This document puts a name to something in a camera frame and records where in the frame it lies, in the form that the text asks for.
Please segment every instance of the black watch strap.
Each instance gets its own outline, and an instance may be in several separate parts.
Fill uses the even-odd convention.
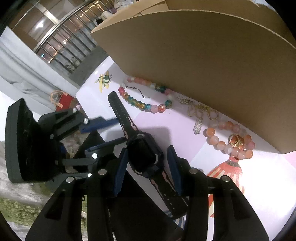
[[[188,209],[188,199],[178,195],[164,170],[151,177],[150,182],[163,199],[165,205],[171,212],[173,219],[177,219],[186,214]]]
[[[108,101],[117,119],[119,120],[125,138],[128,139],[129,137],[138,134],[139,130],[137,126],[133,123],[131,117],[129,116],[128,112],[126,111],[116,92],[112,91],[108,95]]]
[[[129,139],[137,135],[140,131],[133,123],[131,117],[123,106],[116,92],[111,92],[108,95],[108,101],[119,120],[126,139]],[[173,218],[177,219],[186,214],[188,205],[186,198],[178,196],[174,189],[172,182],[170,181],[165,171],[157,172],[153,177],[150,177],[150,182],[156,188],[159,195],[163,199],[167,208],[173,215]]]

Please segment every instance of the colorful beaded bracelet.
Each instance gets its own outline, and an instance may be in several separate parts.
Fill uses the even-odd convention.
[[[119,87],[118,92],[129,104],[131,104],[131,106],[135,106],[140,110],[145,110],[146,112],[151,112],[153,114],[157,112],[162,113],[165,109],[169,109],[173,105],[171,100],[166,100],[164,104],[160,104],[159,106],[142,103],[141,101],[131,97],[123,87]]]
[[[210,138],[211,145],[217,145],[218,150],[224,150],[226,154],[230,154],[240,160],[252,158],[252,150],[255,148],[255,143],[250,135],[246,135],[244,129],[241,129],[237,124],[234,125],[231,121],[220,121],[218,128],[221,130],[232,130],[234,134],[229,136],[228,144],[225,144],[224,141],[219,141],[219,138],[215,136],[215,129],[209,127],[207,129],[207,136]]]
[[[128,103],[131,104],[131,106],[135,106],[136,108],[139,108],[140,110],[145,110],[146,112],[151,112],[153,114],[155,114],[157,112],[162,113],[166,109],[169,109],[172,107],[172,105],[173,105],[172,100],[174,99],[174,97],[171,94],[171,90],[166,88],[165,86],[159,86],[156,83],[152,83],[151,81],[144,80],[141,78],[136,78],[136,77],[130,77],[130,76],[127,77],[126,81],[129,83],[135,82],[137,84],[141,84],[141,85],[150,87],[151,89],[154,89],[157,92],[161,92],[168,97],[168,100],[166,100],[164,104],[160,104],[159,106],[142,103],[141,101],[136,100],[127,94],[127,92],[124,90],[127,83],[124,81],[120,85],[121,87],[118,89],[118,92]]]

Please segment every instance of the cardboard box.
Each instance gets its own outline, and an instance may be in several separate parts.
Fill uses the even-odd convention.
[[[273,10],[246,0],[140,0],[91,35],[127,75],[211,106],[281,153],[296,150],[296,45]]]

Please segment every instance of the floor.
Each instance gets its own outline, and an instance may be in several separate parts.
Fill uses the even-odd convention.
[[[82,86],[88,77],[107,57],[108,55],[106,52],[100,46],[97,46],[70,75],[70,79],[79,86]]]

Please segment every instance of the red bag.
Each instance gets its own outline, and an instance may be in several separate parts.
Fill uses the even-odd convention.
[[[77,104],[77,101],[75,101],[74,97],[63,91],[53,91],[50,94],[50,100],[57,107],[56,111],[69,109],[70,106],[74,105],[75,107]]]

